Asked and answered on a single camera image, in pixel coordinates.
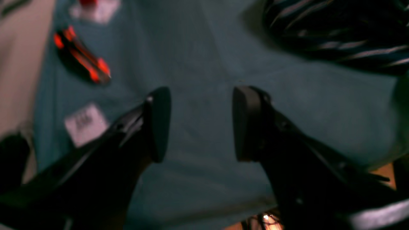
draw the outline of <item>black and white striped cloth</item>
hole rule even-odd
[[[409,70],[409,0],[267,0],[263,22],[308,56],[393,75]]]

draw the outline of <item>price tag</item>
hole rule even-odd
[[[76,147],[97,139],[108,127],[103,113],[95,104],[89,104],[65,119],[65,128]]]

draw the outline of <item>red and black object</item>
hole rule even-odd
[[[97,84],[106,84],[111,80],[110,69],[102,58],[91,53],[74,32],[74,28],[59,30],[54,34],[54,43],[64,62],[80,71],[89,80]]]

